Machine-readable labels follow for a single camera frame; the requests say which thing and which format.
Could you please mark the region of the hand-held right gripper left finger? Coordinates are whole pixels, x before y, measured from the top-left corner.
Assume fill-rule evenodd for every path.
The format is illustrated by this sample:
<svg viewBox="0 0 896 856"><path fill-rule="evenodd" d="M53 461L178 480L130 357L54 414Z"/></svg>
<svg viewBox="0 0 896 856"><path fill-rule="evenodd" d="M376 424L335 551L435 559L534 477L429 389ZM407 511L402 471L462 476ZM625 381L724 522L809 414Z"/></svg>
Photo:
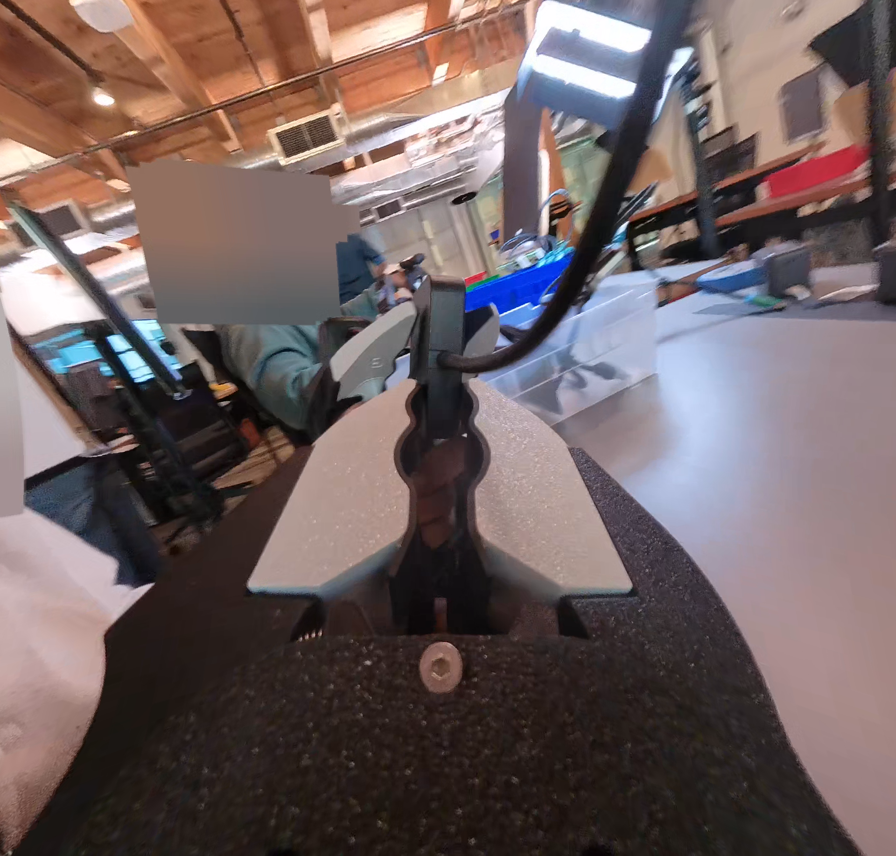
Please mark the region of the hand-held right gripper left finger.
<svg viewBox="0 0 896 856"><path fill-rule="evenodd" d="M305 604L292 634L427 632L427 610L399 572L420 544L417 390L408 379L362 403L309 453L246 583Z"/></svg>

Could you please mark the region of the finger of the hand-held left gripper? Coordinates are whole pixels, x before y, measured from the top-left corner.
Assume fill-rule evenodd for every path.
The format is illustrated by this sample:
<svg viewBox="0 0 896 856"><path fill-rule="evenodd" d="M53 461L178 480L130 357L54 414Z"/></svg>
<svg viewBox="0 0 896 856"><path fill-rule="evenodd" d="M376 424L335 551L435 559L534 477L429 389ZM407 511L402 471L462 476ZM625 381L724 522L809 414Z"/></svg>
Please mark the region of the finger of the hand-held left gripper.
<svg viewBox="0 0 896 856"><path fill-rule="evenodd" d="M363 396L362 390L372 382L384 386L398 357L407 350L417 319L415 304L402 302L342 346L330 361L339 395Z"/></svg>
<svg viewBox="0 0 896 856"><path fill-rule="evenodd" d="M491 355L500 336L500 315L493 304L480 306L464 314L464 358L483 358Z"/></svg>

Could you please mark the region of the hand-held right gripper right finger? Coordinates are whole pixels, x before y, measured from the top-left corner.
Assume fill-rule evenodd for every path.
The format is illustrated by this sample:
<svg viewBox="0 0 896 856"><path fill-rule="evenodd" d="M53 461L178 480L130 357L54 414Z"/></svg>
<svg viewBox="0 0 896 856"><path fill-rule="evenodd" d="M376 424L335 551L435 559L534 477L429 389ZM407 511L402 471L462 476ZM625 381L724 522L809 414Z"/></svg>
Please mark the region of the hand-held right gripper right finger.
<svg viewBox="0 0 896 856"><path fill-rule="evenodd" d="M583 634L573 601L634 583L566 443L491 386L464 385L469 486L455 570L458 634Z"/></svg>

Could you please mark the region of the black multiport hub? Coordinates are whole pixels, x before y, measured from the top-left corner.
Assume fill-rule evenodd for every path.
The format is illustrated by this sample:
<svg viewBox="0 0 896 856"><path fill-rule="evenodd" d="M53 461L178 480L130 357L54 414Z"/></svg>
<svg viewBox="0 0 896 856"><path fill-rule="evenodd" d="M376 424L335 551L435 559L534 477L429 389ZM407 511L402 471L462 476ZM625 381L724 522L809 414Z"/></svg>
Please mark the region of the black multiport hub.
<svg viewBox="0 0 896 856"><path fill-rule="evenodd" d="M620 123L609 129L610 159L598 195L554 296L521 339L487 357L462 357L463 285L436 278L422 286L416 298L420 321L417 338L412 342L410 375L425 392L424 426L433 439L449 438L460 426L462 375L489 373L522 361L561 323L589 277L606 266L605 253L620 225L620 207L641 163L651 129L669 90L692 55L692 49L685 47L684 42L697 1L658 0L655 24L641 25L652 31L651 39L644 51L633 97Z"/></svg>

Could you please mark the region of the clear plastic bin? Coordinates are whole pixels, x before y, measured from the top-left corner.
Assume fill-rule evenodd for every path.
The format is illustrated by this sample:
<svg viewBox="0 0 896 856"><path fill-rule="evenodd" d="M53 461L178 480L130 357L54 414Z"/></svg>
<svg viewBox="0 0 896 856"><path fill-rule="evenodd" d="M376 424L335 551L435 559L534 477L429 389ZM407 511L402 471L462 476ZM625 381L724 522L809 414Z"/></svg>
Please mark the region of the clear plastic bin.
<svg viewBox="0 0 896 856"><path fill-rule="evenodd" d="M554 427L656 374L657 310L650 281L607 279L530 356L479 380Z"/></svg>

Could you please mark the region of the person's left forearm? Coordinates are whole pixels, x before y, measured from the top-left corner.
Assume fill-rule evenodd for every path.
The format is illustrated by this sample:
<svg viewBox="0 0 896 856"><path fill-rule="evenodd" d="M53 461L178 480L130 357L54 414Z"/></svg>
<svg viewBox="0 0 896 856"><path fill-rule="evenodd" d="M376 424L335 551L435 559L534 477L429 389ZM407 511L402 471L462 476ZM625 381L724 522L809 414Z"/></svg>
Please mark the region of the person's left forearm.
<svg viewBox="0 0 896 856"><path fill-rule="evenodd" d="M41 514L1 521L1 839L14 850L82 747L106 631L150 584Z"/></svg>

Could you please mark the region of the person's left hand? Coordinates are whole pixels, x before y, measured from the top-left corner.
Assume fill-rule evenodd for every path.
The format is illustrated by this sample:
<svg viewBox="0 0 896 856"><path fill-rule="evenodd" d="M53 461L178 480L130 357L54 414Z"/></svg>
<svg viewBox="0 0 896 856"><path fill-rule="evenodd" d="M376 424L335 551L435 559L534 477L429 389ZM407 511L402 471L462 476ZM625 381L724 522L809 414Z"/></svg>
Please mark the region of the person's left hand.
<svg viewBox="0 0 896 856"><path fill-rule="evenodd" d="M466 438L454 436L428 450L412 474L420 538L438 549L454 535L458 481L465 472Z"/></svg>

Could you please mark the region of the blue plastic bin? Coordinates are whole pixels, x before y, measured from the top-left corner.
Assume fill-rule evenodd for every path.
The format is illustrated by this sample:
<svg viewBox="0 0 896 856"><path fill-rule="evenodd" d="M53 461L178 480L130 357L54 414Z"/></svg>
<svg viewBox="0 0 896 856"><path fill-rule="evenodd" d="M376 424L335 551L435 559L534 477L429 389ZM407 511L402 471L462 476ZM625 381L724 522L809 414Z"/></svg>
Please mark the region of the blue plastic bin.
<svg viewBox="0 0 896 856"><path fill-rule="evenodd" d="M538 304L549 285L564 274L574 252L570 246L565 250L555 250L546 256L546 260L530 268L489 278L468 288L465 312L494 305L502 315L521 306Z"/></svg>

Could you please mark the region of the white air vent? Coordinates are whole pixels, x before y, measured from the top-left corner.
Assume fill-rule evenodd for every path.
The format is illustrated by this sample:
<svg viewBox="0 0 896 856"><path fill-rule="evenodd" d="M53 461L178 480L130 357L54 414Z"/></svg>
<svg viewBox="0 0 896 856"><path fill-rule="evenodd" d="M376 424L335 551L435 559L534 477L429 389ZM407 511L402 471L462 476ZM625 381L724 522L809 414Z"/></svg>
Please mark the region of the white air vent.
<svg viewBox="0 0 896 856"><path fill-rule="evenodd" d="M347 122L340 103L267 131L266 137L281 165L316 158L345 143Z"/></svg>

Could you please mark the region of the blue tape roll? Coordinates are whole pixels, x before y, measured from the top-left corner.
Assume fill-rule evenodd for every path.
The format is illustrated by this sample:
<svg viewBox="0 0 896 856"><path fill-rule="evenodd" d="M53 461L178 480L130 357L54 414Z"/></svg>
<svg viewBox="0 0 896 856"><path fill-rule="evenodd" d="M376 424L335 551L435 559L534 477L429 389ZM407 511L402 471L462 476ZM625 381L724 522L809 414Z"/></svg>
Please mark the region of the blue tape roll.
<svg viewBox="0 0 896 856"><path fill-rule="evenodd" d="M763 287L765 282L764 267L753 260L745 260L708 270L694 281L694 285L701 290L730 294Z"/></svg>

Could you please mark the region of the led light panel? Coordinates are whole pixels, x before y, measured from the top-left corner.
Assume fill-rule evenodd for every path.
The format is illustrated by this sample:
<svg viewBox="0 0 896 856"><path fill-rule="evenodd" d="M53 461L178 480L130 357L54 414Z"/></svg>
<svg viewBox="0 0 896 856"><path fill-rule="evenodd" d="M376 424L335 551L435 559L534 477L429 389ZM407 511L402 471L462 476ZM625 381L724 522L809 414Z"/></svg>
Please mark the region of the led light panel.
<svg viewBox="0 0 896 856"><path fill-rule="evenodd" d="M652 31L559 0L536 11L517 99L611 129L630 103Z"/></svg>

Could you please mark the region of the grey charger block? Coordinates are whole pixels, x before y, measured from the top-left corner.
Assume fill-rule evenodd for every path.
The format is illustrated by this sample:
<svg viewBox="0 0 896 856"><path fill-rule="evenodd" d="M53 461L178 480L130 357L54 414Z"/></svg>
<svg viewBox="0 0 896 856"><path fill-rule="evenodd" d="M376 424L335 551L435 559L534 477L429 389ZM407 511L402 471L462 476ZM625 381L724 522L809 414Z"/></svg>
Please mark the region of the grey charger block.
<svg viewBox="0 0 896 856"><path fill-rule="evenodd" d="M767 247L763 270L772 298L787 298L791 290L811 292L812 253L802 242L787 241Z"/></svg>

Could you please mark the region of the red plastic bin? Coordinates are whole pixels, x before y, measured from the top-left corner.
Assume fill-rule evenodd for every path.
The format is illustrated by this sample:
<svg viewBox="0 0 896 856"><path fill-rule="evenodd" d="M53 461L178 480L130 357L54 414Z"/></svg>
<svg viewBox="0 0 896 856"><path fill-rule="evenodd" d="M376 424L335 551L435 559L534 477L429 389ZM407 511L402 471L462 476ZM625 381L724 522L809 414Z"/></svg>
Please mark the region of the red plastic bin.
<svg viewBox="0 0 896 856"><path fill-rule="evenodd" d="M793 196L806 190L854 178L868 167L867 145L852 145L836 152L806 157L768 176L763 185L769 199Z"/></svg>

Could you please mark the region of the white ceiling access point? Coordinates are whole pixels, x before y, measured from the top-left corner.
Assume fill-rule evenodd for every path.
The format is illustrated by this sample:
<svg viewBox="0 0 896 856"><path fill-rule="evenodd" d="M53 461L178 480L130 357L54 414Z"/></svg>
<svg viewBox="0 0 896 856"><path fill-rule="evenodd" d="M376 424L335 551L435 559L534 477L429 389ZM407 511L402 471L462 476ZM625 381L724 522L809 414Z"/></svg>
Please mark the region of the white ceiling access point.
<svg viewBox="0 0 896 856"><path fill-rule="evenodd" d="M125 0L69 0L78 17L99 33L118 33L134 26Z"/></svg>

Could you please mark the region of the silver air duct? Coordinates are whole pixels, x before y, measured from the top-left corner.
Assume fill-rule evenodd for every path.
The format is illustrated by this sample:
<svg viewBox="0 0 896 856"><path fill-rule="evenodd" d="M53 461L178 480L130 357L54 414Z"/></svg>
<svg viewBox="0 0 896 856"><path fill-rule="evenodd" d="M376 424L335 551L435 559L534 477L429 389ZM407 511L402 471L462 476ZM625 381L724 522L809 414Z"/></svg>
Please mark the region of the silver air duct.
<svg viewBox="0 0 896 856"><path fill-rule="evenodd" d="M332 200L368 208L400 196L459 180L477 191L504 158L504 109L494 104L427 129L412 125L401 154L330 180Z"/></svg>

